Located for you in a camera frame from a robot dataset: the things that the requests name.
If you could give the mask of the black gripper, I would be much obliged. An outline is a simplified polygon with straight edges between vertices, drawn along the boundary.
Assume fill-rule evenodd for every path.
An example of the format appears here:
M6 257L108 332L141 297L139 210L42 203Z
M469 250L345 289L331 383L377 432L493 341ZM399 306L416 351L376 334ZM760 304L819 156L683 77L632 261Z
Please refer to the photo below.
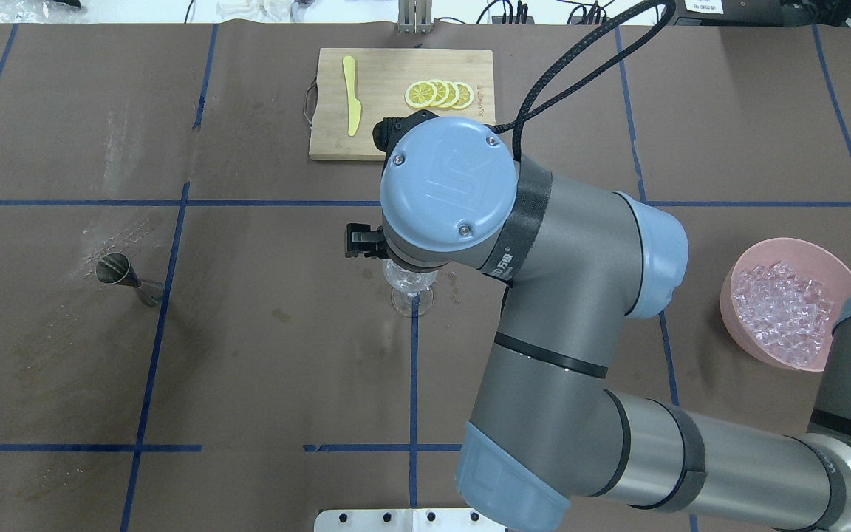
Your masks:
M348 223L344 230L344 256L388 259L389 246L382 227Z

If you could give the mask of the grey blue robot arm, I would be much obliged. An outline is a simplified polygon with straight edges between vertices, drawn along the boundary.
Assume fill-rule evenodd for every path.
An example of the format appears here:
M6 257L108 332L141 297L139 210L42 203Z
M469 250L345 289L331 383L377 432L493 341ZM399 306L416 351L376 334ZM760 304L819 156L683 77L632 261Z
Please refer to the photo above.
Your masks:
M518 531L556 530L573 497L851 531L851 297L800 437L611 392L622 324L657 316L683 281L678 219L556 176L473 119L419 111L372 138L383 224L349 225L346 256L507 284L455 475L467 504Z

